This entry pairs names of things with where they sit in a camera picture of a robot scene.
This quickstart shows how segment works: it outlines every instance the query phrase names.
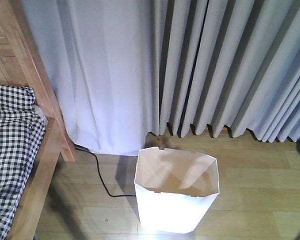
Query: curtain fold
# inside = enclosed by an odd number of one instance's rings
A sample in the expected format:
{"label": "curtain fold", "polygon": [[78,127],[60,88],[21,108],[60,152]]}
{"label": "curtain fold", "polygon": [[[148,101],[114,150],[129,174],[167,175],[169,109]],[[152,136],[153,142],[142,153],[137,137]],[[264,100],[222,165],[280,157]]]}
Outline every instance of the curtain fold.
{"label": "curtain fold", "polygon": [[300,139],[300,0],[21,2],[76,144],[135,155],[167,123]]}

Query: checkered blanket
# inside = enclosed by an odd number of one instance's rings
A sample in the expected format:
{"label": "checkered blanket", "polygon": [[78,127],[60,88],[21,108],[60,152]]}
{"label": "checkered blanket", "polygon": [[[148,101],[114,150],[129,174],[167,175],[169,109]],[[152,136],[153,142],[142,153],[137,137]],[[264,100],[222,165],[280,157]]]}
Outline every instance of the checkered blanket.
{"label": "checkered blanket", "polygon": [[34,159],[45,122],[33,110],[30,87],[0,86],[0,240],[6,239]]}

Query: trash bin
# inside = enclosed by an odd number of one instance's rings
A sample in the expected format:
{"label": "trash bin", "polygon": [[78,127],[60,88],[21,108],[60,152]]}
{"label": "trash bin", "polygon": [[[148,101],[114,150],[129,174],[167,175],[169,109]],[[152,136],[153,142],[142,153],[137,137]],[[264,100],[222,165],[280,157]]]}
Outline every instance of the trash bin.
{"label": "trash bin", "polygon": [[217,159],[158,147],[139,151],[134,186],[141,225],[189,233],[218,196]]}

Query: white curtain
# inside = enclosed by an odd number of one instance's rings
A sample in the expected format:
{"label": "white curtain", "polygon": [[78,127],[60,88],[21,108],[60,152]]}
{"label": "white curtain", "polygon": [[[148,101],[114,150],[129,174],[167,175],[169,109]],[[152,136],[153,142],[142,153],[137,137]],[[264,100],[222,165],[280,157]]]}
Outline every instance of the white curtain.
{"label": "white curtain", "polygon": [[135,155],[148,132],[300,139],[300,0],[22,0],[70,138]]}

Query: bed post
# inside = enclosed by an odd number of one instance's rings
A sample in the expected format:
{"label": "bed post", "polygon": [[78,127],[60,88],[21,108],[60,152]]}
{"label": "bed post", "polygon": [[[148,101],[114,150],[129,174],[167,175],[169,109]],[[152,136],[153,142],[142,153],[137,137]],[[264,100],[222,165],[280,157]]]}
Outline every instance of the bed post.
{"label": "bed post", "polygon": [[39,106],[58,124],[62,137],[63,159],[74,161],[75,146],[67,134],[58,100],[19,0],[0,0],[0,25],[28,85],[34,89]]}

